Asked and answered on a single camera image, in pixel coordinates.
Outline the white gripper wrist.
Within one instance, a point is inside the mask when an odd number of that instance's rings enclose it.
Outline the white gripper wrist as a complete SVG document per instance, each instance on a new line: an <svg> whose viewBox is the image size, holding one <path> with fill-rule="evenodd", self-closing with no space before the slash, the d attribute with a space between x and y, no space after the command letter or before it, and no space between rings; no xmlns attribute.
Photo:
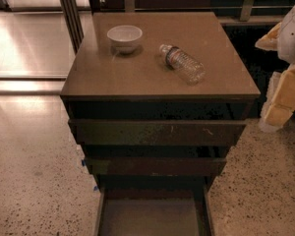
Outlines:
<svg viewBox="0 0 295 236"><path fill-rule="evenodd" d="M272 133L281 129L295 111L295 5L255 46L265 51L277 50L278 57L291 64L282 73L274 72L269 79L259 127Z"/></svg>

